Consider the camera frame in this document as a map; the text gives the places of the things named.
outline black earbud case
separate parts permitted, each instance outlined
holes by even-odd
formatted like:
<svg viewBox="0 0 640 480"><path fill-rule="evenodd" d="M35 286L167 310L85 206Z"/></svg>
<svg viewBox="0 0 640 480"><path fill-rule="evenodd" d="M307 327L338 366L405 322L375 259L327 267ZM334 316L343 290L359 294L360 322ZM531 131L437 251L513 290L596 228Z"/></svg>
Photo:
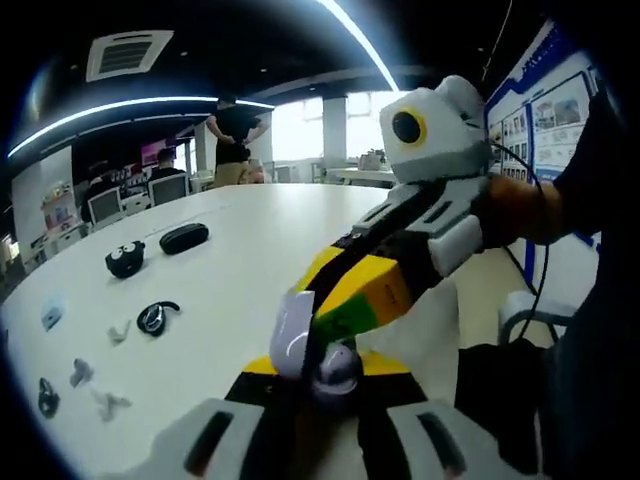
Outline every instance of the black earbud case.
<svg viewBox="0 0 640 480"><path fill-rule="evenodd" d="M165 233L160 239L160 248L167 255L175 255L206 242L208 238L206 225L190 223Z"/></svg>
<svg viewBox="0 0 640 480"><path fill-rule="evenodd" d="M104 260L114 277L124 280L135 275L144 263L144 243L135 241L117 248Z"/></svg>

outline white pillar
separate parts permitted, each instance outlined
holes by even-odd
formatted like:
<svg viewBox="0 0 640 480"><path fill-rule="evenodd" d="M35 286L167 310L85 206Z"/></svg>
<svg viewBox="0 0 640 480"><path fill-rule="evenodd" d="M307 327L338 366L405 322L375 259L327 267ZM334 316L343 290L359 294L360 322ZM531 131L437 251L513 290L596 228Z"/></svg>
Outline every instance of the white pillar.
<svg viewBox="0 0 640 480"><path fill-rule="evenodd" d="M184 144L184 159L187 168L187 175L191 176L196 173L191 171L191 149L189 148L189 142Z"/></svg>
<svg viewBox="0 0 640 480"><path fill-rule="evenodd" d="M196 137L196 165L198 171L213 170L215 172L216 137L209 131L204 122L196 125L194 133Z"/></svg>
<svg viewBox="0 0 640 480"><path fill-rule="evenodd" d="M347 99L330 98L323 101L322 126L324 158L345 161L347 159Z"/></svg>
<svg viewBox="0 0 640 480"><path fill-rule="evenodd" d="M262 160L262 164L273 162L273 132L271 130L271 112L258 115L257 118L269 125L269 129L264 134L249 145L251 158Z"/></svg>

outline air conditioning vent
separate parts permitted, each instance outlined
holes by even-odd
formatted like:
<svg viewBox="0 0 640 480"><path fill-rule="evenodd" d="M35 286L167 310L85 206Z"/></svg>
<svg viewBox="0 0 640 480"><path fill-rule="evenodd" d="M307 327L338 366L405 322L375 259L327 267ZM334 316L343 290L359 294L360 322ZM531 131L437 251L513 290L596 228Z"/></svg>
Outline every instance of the air conditioning vent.
<svg viewBox="0 0 640 480"><path fill-rule="evenodd" d="M87 82L148 72L172 36L170 30L149 30L96 38L89 52Z"/></svg>

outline ceiling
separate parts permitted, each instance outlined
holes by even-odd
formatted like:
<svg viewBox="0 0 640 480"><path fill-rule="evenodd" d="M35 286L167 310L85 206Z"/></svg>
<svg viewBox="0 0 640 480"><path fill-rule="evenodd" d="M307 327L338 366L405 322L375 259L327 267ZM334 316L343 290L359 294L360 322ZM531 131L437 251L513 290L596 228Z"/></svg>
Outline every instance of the ceiling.
<svg viewBox="0 0 640 480"><path fill-rule="evenodd" d="M13 66L5 75L8 104L3 111L11 112L4 118L5 152L61 118L123 100L233 91L240 98L278 105L310 96L388 89L364 49L317 0L60 0L38 4L37 9L24 3L12 12L21 20L24 35L17 38L8 29L1 33L4 45L19 46L7 49L4 58L5 65ZM482 81L509 0L337 3L371 41L401 89L435 86L443 76L457 73L488 96L543 21L533 2L514 2ZM149 72L85 81L93 39L147 29L174 32ZM2 177L10 179L51 153L46 149L52 144L61 148L79 133L104 124L187 114L175 122L149 121L135 129L120 123L86 136L81 144L103 150L100 145L114 142L149 143L202 119L188 114L212 108L206 102L156 103L84 117L43 135L8 160L3 156Z"/></svg>

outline ceiling light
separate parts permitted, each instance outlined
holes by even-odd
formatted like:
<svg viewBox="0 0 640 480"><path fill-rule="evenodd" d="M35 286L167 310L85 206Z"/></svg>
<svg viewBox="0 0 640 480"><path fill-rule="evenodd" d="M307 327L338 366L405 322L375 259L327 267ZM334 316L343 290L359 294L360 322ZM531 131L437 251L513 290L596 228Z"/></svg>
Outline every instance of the ceiling light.
<svg viewBox="0 0 640 480"><path fill-rule="evenodd" d="M66 125L67 123L71 123L74 120L77 120L79 118L93 115L94 113L113 110L120 107L128 107L131 105L143 105L147 103L157 103L157 102L217 102L217 101L218 101L217 97L154 97L154 98L138 98L136 100L125 100L122 102L109 103L107 105L101 105L99 107L89 108L87 110L83 110L82 112L74 113L73 115L69 115L68 117L62 118L57 122L53 122L51 125L47 125L46 127L44 127L42 130L38 130L36 133L25 138L22 142L20 142L18 145L13 147L9 152L9 155L7 155L7 157L11 157L15 155L16 152L26 147L27 145L29 145L31 142L42 137L43 135L51 132L52 130L55 130L58 127ZM269 108L269 109L275 108L273 105L267 105L265 103L258 103L258 102L250 102L248 100L238 100L237 103L240 105L250 105L253 107L260 107L260 108Z"/></svg>
<svg viewBox="0 0 640 480"><path fill-rule="evenodd" d="M347 31L351 35L353 35L353 37L358 41L358 43L362 45L362 48L365 49L369 57L371 57L371 60L373 60L373 63L376 64L376 67L378 67L378 70L380 70L380 73L389 84L389 87L391 88L391 90L394 92L399 92L400 89L398 88L398 84L391 76L391 72L389 71L387 66L384 64L384 62L380 58L380 55L378 54L376 49L373 48L373 45L371 45L371 42L369 41L369 39L365 36L364 33L362 33L362 30L360 30L358 25L356 25L355 22L351 20L349 15L347 15L347 13L342 9L342 7L340 7L340 5L338 5L334 0L316 0L316 1L321 3L327 10L329 10L333 14L333 16L336 17L340 23L342 23L344 28L346 28Z"/></svg>

